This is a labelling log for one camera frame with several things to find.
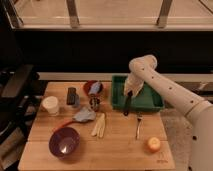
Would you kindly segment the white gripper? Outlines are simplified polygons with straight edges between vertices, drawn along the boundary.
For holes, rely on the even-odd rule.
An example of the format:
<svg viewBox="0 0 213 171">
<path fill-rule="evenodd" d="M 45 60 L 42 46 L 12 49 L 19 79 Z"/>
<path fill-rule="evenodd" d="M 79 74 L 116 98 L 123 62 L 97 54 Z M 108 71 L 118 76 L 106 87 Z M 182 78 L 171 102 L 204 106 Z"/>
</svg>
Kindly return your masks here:
<svg viewBox="0 0 213 171">
<path fill-rule="evenodd" d="M 124 83 L 124 94 L 132 93 L 133 97 L 136 97 L 140 90 L 143 88 L 144 81 L 133 73 L 130 73 Z"/>
</svg>

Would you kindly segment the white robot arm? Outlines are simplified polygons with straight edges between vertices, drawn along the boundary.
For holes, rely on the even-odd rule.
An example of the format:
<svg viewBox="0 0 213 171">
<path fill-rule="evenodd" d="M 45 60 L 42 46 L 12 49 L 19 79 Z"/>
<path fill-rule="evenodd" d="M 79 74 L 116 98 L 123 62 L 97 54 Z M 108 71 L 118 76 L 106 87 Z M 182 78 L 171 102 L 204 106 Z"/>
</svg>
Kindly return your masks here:
<svg viewBox="0 0 213 171">
<path fill-rule="evenodd" d="M 193 125 L 188 171 L 213 171 L 213 104 L 156 71 L 153 55 L 129 62 L 124 94 L 135 97 L 147 83 Z"/>
</svg>

